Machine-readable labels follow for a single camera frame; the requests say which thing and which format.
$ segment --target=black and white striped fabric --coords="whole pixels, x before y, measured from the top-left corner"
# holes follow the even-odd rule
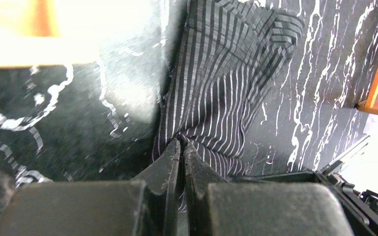
[[[303,27],[292,12],[253,1],[192,0],[153,161],[176,137],[221,176],[244,174],[245,135]]]

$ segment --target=marble surface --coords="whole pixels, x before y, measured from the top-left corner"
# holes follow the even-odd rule
[[[264,100],[243,160],[251,175],[317,170],[362,134],[367,115],[353,106],[378,64],[378,1],[256,3],[296,10],[309,28]],[[186,5],[107,5],[112,31],[98,61],[0,70],[0,172],[19,186],[130,179],[148,166]]]

